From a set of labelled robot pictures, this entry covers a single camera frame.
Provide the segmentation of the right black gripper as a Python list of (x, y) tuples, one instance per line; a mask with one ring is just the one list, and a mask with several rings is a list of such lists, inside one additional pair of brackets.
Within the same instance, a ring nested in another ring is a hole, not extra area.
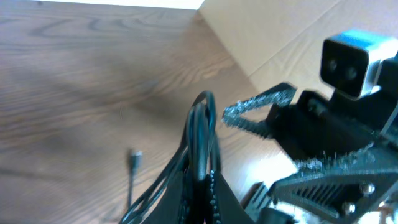
[[(355, 223), (397, 193), (397, 54), (381, 63), (373, 94), (352, 99), (334, 90), (326, 99), (282, 82), (226, 107), (222, 122), (262, 138), (275, 139), (298, 162), (296, 173), (259, 184), (245, 205), (255, 222), (293, 222), (272, 208), (285, 202), (329, 223)], [(243, 115), (271, 106), (266, 121)]]

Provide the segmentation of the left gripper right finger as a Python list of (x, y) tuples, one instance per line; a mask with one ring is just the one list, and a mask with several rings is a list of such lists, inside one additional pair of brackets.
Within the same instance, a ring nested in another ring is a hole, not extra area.
[(206, 177), (205, 221), (209, 224), (253, 224), (228, 183), (218, 171)]

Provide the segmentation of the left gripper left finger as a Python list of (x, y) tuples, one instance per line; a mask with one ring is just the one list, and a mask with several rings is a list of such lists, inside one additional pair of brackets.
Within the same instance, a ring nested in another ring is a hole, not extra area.
[(146, 224), (184, 224), (190, 207), (190, 175), (177, 172), (161, 200), (146, 218)]

